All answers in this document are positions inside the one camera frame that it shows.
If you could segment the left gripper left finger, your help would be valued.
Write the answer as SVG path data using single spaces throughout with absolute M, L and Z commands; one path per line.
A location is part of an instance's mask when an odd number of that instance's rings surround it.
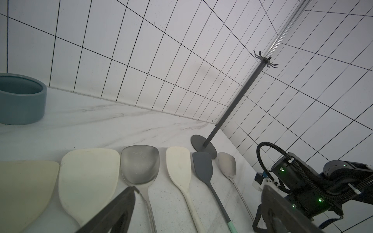
M 130 186 L 115 197 L 103 210 L 81 227 L 79 233 L 126 233 L 133 215 L 139 190 Z

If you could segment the cream slotted turner green handle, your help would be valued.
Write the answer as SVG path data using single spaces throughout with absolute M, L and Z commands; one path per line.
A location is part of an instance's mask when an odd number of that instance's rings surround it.
M 21 233 L 44 212 L 59 168 L 54 161 L 1 162 L 2 233 Z

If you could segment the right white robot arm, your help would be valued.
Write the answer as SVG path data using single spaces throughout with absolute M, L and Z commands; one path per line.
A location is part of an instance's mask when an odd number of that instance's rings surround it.
M 261 158 L 261 148 L 268 146 L 282 157 L 268 170 Z M 284 198 L 293 209 L 310 221 L 325 211 L 332 211 L 342 220 L 342 205 L 350 200 L 373 203 L 373 170 L 363 163 L 333 160 L 318 174 L 294 153 L 286 152 L 274 143 L 261 142 L 256 148 L 258 162 L 263 169 L 255 181 L 269 178 L 275 188 L 286 193 Z

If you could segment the dark grey spatula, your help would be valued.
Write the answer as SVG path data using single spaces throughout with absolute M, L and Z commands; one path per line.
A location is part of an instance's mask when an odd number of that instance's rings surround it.
M 238 233 L 233 222 L 229 218 L 229 215 L 227 214 L 222 202 L 220 201 L 216 191 L 214 190 L 212 184 L 211 184 L 211 178 L 213 175 L 213 166 L 212 166 L 212 157 L 207 152 L 194 152 L 192 154 L 194 169 L 197 178 L 202 181 L 206 186 L 210 189 L 212 195 L 214 196 L 222 214 L 224 217 L 225 222 L 228 225 L 228 228 L 231 233 Z

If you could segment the cream spatula light wooden handle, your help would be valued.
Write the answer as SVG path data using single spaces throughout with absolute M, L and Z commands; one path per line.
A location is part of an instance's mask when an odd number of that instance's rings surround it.
M 166 150 L 166 165 L 169 177 L 183 194 L 194 225 L 198 233 L 205 233 L 206 230 L 194 206 L 189 194 L 191 181 L 191 159 L 190 151 L 185 147 L 173 146 Z

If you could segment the cream utensil dark wooden handle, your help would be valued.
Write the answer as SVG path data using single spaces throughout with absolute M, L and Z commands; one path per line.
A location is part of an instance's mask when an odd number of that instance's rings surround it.
M 156 224 L 149 199 L 148 188 L 158 176 L 160 155 L 156 147 L 149 145 L 133 145 L 121 152 L 121 173 L 129 186 L 135 186 L 144 199 L 152 232 L 156 233 Z

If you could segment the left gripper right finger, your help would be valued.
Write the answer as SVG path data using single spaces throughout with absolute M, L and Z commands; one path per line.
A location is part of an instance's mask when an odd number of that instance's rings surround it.
M 299 210 L 265 185 L 261 195 L 260 214 L 266 224 L 262 233 L 321 233 Z

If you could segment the cream spoon wooden handle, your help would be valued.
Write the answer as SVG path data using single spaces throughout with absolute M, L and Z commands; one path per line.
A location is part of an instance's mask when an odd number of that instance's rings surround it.
M 109 204 L 117 187 L 119 167 L 120 155 L 112 149 L 72 150 L 62 158 L 59 199 L 80 227 Z

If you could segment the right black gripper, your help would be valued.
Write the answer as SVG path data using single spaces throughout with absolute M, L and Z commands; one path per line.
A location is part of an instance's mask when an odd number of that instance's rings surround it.
M 331 196 L 340 195 L 342 185 L 327 179 L 323 173 L 317 174 L 313 168 L 300 160 L 294 153 L 289 152 L 288 155 L 289 157 L 283 156 L 272 167 L 272 172 L 279 179 L 277 188 L 287 193 L 285 199 L 310 220 L 325 211 L 335 212 L 339 216 L 339 218 L 331 218 L 323 222 L 319 226 L 320 229 L 324 229 L 333 222 L 343 219 L 342 204 L 344 202 L 327 199 L 322 196 L 307 182 L 302 174 L 320 190 Z

